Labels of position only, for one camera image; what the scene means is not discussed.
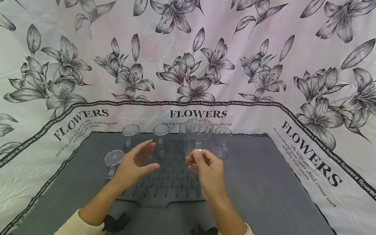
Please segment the black clip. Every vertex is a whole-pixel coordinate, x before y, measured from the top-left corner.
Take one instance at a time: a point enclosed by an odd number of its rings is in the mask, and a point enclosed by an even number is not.
[[[106,215],[105,220],[103,221],[105,223],[103,231],[120,232],[129,223],[129,221],[130,217],[126,213],[122,213],[117,220],[115,220],[111,215]]]

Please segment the gray table surface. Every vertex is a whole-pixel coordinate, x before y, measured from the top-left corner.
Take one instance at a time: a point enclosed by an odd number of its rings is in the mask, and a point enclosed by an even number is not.
[[[120,133],[92,133],[14,235],[54,234],[99,192],[107,174],[103,156],[123,145]],[[230,152],[224,160],[229,198],[255,235],[333,235],[270,138],[234,136]],[[215,226],[206,202],[140,208],[116,201],[110,215],[118,218],[122,212],[132,220],[117,234],[190,235],[198,223],[205,230]]]

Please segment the right hand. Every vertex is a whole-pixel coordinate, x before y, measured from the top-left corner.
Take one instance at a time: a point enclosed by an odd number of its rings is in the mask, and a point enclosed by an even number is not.
[[[188,170],[199,175],[202,194],[208,202],[217,202],[227,198],[224,183],[223,161],[217,158],[209,150],[194,150],[185,162],[189,165]]]

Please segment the forearm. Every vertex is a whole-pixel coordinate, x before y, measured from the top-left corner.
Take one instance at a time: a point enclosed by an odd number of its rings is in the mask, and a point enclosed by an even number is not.
[[[239,214],[235,211],[229,198],[209,201],[214,214],[218,230],[223,235],[245,235],[247,226]]]
[[[121,190],[108,182],[99,193],[87,203],[79,212],[80,218],[87,224],[99,226],[105,219],[115,199]]]

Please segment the black object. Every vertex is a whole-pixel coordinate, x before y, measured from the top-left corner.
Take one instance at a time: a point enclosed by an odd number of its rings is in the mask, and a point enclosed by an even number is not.
[[[126,213],[122,213],[121,216],[115,220],[111,215],[106,215],[105,227],[103,231],[120,232],[129,223],[130,217]]]
[[[140,181],[120,195],[118,200],[137,202],[140,207],[166,208],[170,202],[204,201],[199,176],[188,171],[184,153],[177,140],[164,145],[164,157],[156,153],[146,164],[156,162],[160,168],[143,176]]]
[[[218,235],[218,229],[216,227],[212,227],[208,231],[202,228],[200,224],[198,224],[194,229],[191,230],[192,235]]]

